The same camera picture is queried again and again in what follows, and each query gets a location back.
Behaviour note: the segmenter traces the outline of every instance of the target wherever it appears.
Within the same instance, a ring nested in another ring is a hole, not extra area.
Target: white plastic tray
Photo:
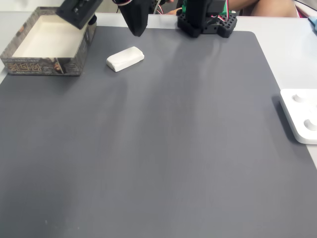
[[[295,138],[317,144],[317,89],[283,89],[281,103]]]

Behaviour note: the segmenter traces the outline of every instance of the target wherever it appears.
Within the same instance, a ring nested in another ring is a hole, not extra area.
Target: gray desk mat
[[[131,46],[143,62],[106,66]],[[250,32],[98,27],[80,77],[0,85],[0,237],[315,238],[278,95]]]

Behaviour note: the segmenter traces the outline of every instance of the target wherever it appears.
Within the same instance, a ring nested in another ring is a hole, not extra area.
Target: white plastic part
[[[283,89],[281,104],[295,138],[317,144],[317,89]]]
[[[110,56],[107,59],[107,65],[113,69],[113,71],[118,72],[130,67],[133,64],[136,64],[137,62],[140,62],[143,59],[144,55],[142,51],[133,46]]]

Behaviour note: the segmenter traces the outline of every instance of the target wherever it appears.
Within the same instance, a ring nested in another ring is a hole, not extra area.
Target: black mounting bracket
[[[220,17],[225,19],[227,16],[220,15]],[[188,20],[186,20],[185,14],[181,14],[177,19],[177,26],[194,38],[197,38],[201,34],[218,34],[221,37],[229,38],[236,24],[237,17],[232,14],[229,15],[228,21],[207,17],[202,28],[193,27]]]

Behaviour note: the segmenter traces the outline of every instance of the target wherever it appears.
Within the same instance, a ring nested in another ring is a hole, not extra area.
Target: cardboard box
[[[38,7],[5,48],[0,59],[9,74],[81,74],[97,24],[79,30],[56,9]]]

